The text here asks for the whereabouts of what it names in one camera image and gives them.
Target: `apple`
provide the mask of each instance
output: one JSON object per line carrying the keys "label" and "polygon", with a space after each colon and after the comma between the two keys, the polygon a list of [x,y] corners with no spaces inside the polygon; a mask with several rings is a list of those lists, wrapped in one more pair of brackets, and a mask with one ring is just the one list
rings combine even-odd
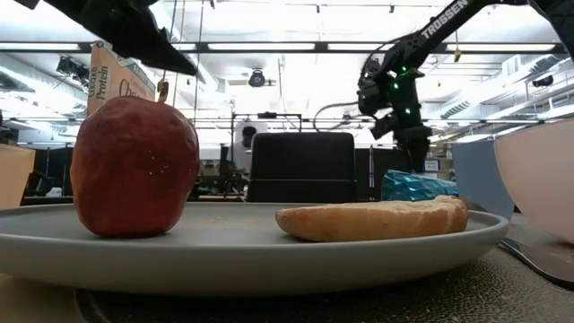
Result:
{"label": "apple", "polygon": [[114,98],[80,126],[70,169],[74,205],[101,237],[155,236],[178,222],[198,172],[197,133],[181,112]]}

